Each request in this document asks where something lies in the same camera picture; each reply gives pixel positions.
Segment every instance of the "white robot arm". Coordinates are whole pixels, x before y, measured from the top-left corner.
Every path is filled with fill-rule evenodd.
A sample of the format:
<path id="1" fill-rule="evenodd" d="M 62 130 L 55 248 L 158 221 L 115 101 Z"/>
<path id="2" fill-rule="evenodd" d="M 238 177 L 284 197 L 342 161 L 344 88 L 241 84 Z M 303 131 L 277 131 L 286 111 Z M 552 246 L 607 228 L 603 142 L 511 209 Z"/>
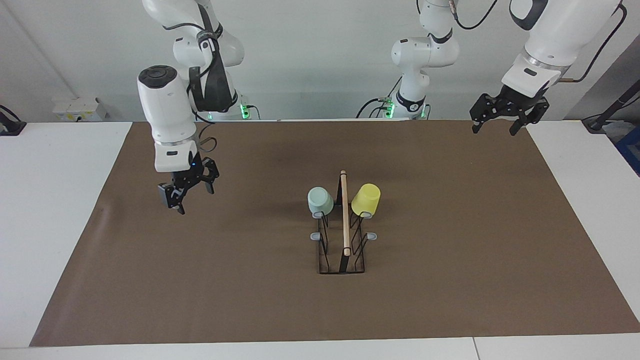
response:
<path id="1" fill-rule="evenodd" d="M 159 185 L 162 199 L 184 214 L 182 200 L 187 191 L 202 181 L 213 193 L 213 182 L 219 176 L 215 162 L 200 157 L 194 116 L 204 121 L 248 116 L 242 95 L 225 70 L 242 62 L 244 48 L 223 29 L 209 0 L 142 3 L 164 29 L 181 33 L 173 53 L 186 68 L 147 68 L 138 76 L 138 92 L 156 142 L 156 170 L 173 175 L 171 184 Z"/>
<path id="2" fill-rule="evenodd" d="M 400 89 L 392 95 L 393 117 L 419 117 L 429 86 L 426 69 L 450 66 L 460 54 L 448 0 L 425 0 L 420 23 L 427 37 L 399 40 L 392 49 L 393 62 L 403 75 Z"/>
<path id="3" fill-rule="evenodd" d="M 618 8 L 624 9 L 620 0 L 511 0 L 511 18 L 529 31 L 529 40 L 502 78 L 500 94 L 483 94 L 470 110 L 473 131 L 499 116 L 518 117 L 512 135 L 540 121 L 549 107 L 545 92 Z"/>

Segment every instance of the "table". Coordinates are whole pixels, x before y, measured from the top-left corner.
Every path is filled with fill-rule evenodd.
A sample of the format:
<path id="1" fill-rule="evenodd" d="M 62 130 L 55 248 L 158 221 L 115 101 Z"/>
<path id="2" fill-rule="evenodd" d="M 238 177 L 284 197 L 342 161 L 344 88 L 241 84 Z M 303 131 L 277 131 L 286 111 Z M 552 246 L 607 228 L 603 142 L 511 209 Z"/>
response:
<path id="1" fill-rule="evenodd" d="M 0 142 L 0 357 L 326 358 L 385 359 L 640 358 L 640 334 L 458 338 L 313 343 L 113 345 L 23 349 L 89 217 L 130 124 L 31 124 Z M 640 317 L 640 179 L 604 136 L 579 122 L 528 128 L 627 302 Z M 599 190 L 607 186 L 606 191 Z"/>

